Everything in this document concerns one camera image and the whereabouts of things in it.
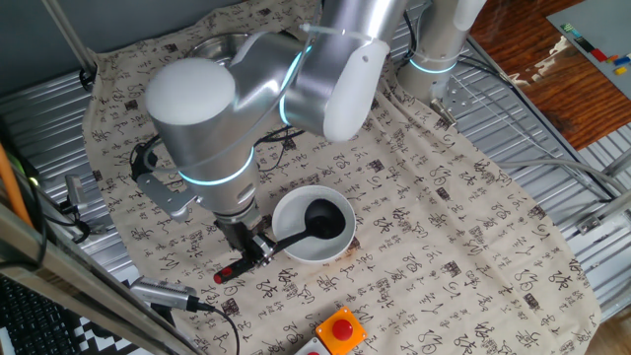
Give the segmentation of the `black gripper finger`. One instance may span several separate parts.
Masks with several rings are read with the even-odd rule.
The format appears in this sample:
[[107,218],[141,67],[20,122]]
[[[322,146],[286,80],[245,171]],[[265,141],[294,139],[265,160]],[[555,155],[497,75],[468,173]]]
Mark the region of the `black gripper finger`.
[[241,269],[252,269],[268,265],[272,258],[272,250],[243,251]]
[[272,254],[275,249],[275,242],[267,237],[264,232],[257,233],[252,237],[252,242],[254,244],[255,249],[260,254]]

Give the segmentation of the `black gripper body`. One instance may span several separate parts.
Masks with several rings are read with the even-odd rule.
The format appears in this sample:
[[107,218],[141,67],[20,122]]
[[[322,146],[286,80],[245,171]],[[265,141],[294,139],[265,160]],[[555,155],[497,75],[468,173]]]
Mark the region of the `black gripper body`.
[[261,231],[262,217],[260,215],[236,220],[216,214],[215,224],[226,237],[230,247],[238,250],[243,257],[256,259],[260,255],[260,247],[254,241]]

